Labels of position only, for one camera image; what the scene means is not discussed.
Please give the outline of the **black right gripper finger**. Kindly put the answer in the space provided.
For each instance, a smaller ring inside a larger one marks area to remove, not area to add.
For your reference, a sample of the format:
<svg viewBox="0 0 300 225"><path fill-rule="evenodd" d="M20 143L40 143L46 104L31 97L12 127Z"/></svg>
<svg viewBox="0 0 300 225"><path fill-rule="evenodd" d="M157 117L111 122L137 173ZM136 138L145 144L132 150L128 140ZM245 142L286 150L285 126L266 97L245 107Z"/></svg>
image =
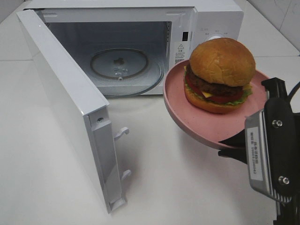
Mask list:
<svg viewBox="0 0 300 225"><path fill-rule="evenodd" d="M246 118L245 139L251 188L289 203L298 191L298 138L290 104L279 97L267 100Z"/></svg>
<svg viewBox="0 0 300 225"><path fill-rule="evenodd" d="M265 88L267 100L287 97L285 82L279 78L264 80L261 85ZM229 148L218 151L220 157L233 158L247 164L245 129L230 138L220 141L220 143L229 146Z"/></svg>

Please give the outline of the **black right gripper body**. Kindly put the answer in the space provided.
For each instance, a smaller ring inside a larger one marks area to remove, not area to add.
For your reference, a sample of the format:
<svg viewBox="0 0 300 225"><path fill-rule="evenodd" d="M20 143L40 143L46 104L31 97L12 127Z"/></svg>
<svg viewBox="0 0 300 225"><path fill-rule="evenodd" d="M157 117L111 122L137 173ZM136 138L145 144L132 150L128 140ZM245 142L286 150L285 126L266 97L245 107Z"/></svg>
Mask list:
<svg viewBox="0 0 300 225"><path fill-rule="evenodd" d="M291 202L283 204L276 202L276 220L274 225L299 225L300 224L300 200L292 199Z"/></svg>

